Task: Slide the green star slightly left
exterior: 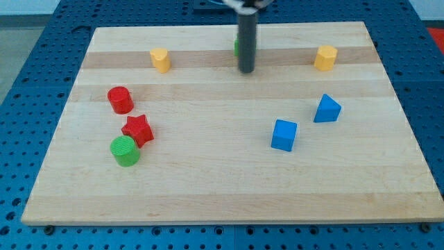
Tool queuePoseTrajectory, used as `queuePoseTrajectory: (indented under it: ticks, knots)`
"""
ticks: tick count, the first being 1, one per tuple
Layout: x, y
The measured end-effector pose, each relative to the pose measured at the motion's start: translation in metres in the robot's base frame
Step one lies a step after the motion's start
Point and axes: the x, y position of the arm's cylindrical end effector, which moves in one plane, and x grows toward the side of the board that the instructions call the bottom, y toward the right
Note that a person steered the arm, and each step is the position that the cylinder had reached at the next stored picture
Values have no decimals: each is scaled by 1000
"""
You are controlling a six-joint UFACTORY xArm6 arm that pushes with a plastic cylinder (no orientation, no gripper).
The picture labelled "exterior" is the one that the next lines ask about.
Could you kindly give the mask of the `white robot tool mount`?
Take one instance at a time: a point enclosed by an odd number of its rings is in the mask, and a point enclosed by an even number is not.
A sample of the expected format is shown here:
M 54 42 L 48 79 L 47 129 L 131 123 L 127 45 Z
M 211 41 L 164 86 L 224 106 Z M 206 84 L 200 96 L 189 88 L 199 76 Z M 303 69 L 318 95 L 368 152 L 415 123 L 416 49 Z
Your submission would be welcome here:
M 222 0 L 222 2 L 232 8 L 237 14 L 253 15 L 273 3 L 273 0 Z

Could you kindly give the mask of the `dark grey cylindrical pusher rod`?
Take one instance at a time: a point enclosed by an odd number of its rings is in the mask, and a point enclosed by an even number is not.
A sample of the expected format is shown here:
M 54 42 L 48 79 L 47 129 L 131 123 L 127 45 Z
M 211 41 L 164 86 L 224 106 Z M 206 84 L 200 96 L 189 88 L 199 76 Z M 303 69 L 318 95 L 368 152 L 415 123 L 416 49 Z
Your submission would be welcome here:
M 255 70 L 257 13 L 238 15 L 238 68 L 243 74 Z

